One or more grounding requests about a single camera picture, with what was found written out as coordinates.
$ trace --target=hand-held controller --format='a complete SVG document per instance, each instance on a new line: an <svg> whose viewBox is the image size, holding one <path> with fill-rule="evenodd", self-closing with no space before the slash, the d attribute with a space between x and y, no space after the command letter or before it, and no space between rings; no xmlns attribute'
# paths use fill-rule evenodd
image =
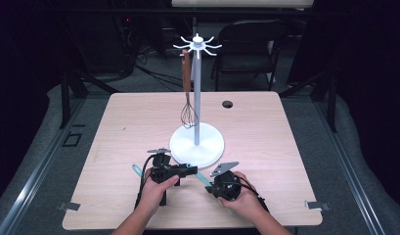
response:
<svg viewBox="0 0 400 235"><path fill-rule="evenodd" d="M205 187L208 193L215 198L221 197L228 201L236 200L242 190L240 180L231 170L216 176L211 185Z"/></svg>
<svg viewBox="0 0 400 235"><path fill-rule="evenodd" d="M198 173L197 166L189 164L174 164L170 165L171 157L164 153L157 153L154 155L154 166L151 169L151 178L156 183L161 183L174 175L179 175L179 178L185 178L187 175ZM166 205L166 191L163 193L162 199L159 203L160 206Z"/></svg>

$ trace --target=cable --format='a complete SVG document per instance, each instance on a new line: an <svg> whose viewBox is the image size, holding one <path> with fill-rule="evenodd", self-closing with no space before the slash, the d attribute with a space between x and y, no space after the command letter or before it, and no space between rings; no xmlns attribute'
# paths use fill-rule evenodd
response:
<svg viewBox="0 0 400 235"><path fill-rule="evenodd" d="M141 197L142 197L142 190L144 189L146 180L148 179L148 177L151 176L151 173L148 175L147 178L145 178L145 171L147 169L147 165L150 159L153 159L155 157L155 155L150 155L147 160L144 163L144 167L142 168L142 175L141 175L141 184L139 185L139 193L138 193L138 197L136 198L136 203L135 203L135 209L136 207L138 207L139 205L139 201L141 201Z"/></svg>
<svg viewBox="0 0 400 235"><path fill-rule="evenodd" d="M82 49L78 46L74 32L71 31L70 27L67 25L68 24L67 19L61 18L58 20L58 22L59 22L60 26L62 27L63 32L66 34L67 38L69 39L69 42L76 48L76 51L80 54L81 58L83 59L83 62L87 63L90 66L93 66L92 63L88 60L88 58L82 52ZM120 71L117 76L106 78L106 79L99 79L99 80L103 81L104 83L108 83L108 82L118 81L118 80L126 78L133 71L133 65L132 65L133 62L132 61L133 60L131 60L131 59L126 59L125 64L127 65L127 68L123 71Z"/></svg>
<svg viewBox="0 0 400 235"><path fill-rule="evenodd" d="M234 185L240 185L240 186L242 186L242 187L244 187L244 188L246 188L246 189L248 189L248 190L250 190L252 193L254 193L254 195L257 197L257 200L258 200L258 202L260 203L260 205L261 205L261 207L265 210L265 211L267 211L267 212L269 212L269 209L267 208L267 206L266 206L266 204L264 203L264 198L262 198L261 196L260 196L260 194L258 194L257 193L257 191L255 191L252 187L251 187L251 185L247 182L247 184L249 185L245 185L245 184L242 184L242 183L237 183L237 182L221 182L222 184L227 184L227 185L232 185L232 184L234 184Z"/></svg>
<svg viewBox="0 0 400 235"><path fill-rule="evenodd" d="M248 182L248 180L246 180L246 179L244 179L244 178L242 178L242 177L239 177L239 176L237 176L237 175L236 175L236 177L238 177L239 179L244 180L244 182L247 183L248 186L252 187L251 184L250 184L250 182Z"/></svg>
<svg viewBox="0 0 400 235"><path fill-rule="evenodd" d="M139 51L138 56L136 57L136 59L138 60L138 62L140 62L142 65L145 65L148 63L148 54L154 52L155 50L150 46L150 45L146 45L145 48L143 48L142 50Z"/></svg>
<svg viewBox="0 0 400 235"><path fill-rule="evenodd" d="M175 85L175 86L178 86L178 87L181 87L181 88L182 88L182 85L181 85L180 83L176 83L176 82L173 82L173 81L165 80L164 78L159 77L159 75L163 75L163 76L166 76L166 77L171 78L172 76L170 76L170 75L166 75L166 74L161 74L161 73L149 71L149 70L144 69L144 68L142 68L142 67L140 67L140 66L137 66L137 65L136 65L135 67L136 67L137 69L139 69L140 71L142 71L142 72L144 72L144 73L150 75L151 77L155 78L156 81L158 81L162 86L164 86L165 88L169 89L170 91L176 91L176 90L174 90L174 89L172 89L172 88L166 86L163 82L167 82L167 83L170 83L170 84L172 84L172 85Z"/></svg>

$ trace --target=office chair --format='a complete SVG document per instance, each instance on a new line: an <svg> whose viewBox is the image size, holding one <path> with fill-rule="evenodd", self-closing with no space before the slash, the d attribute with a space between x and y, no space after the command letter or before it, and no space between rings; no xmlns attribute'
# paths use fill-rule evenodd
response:
<svg viewBox="0 0 400 235"><path fill-rule="evenodd" d="M215 91L218 91L219 73L271 73L268 80L272 89L280 46L289 34L288 26L280 20L238 21L221 29L218 44L222 45L212 67ZM269 51L268 43L273 41Z"/></svg>

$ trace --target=forearm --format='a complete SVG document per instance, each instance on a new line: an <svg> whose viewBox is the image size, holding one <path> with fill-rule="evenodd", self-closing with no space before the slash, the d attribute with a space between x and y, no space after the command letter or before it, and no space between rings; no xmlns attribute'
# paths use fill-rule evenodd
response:
<svg viewBox="0 0 400 235"><path fill-rule="evenodd" d="M140 235L144 232L151 216L138 207L133 211L112 234Z"/></svg>
<svg viewBox="0 0 400 235"><path fill-rule="evenodd" d="M255 219L251 221L252 224L262 235L286 235L290 234L282 224L280 224L270 213L262 211Z"/></svg>

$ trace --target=wooden table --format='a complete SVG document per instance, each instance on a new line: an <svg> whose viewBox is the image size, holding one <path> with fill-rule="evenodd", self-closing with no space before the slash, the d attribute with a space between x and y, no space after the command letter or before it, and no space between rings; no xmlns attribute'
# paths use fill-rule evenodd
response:
<svg viewBox="0 0 400 235"><path fill-rule="evenodd" d="M311 8L313 0L172 0L172 7Z"/></svg>
<svg viewBox="0 0 400 235"><path fill-rule="evenodd" d="M233 108L223 108L223 101L232 101ZM132 165L142 168L148 150L168 148L171 135L181 126L184 105L181 92L111 95L71 198L81 207L67 211L64 229L116 228L133 211L140 178ZM247 176L282 225L322 222L319 211L305 207L305 201L316 198L277 93L203 92L200 113L201 122L216 127L225 141L221 159L201 170L209 181L218 164L240 162L233 171ZM154 215L148 229L250 226L222 208L190 175L167 191L167 206Z"/></svg>

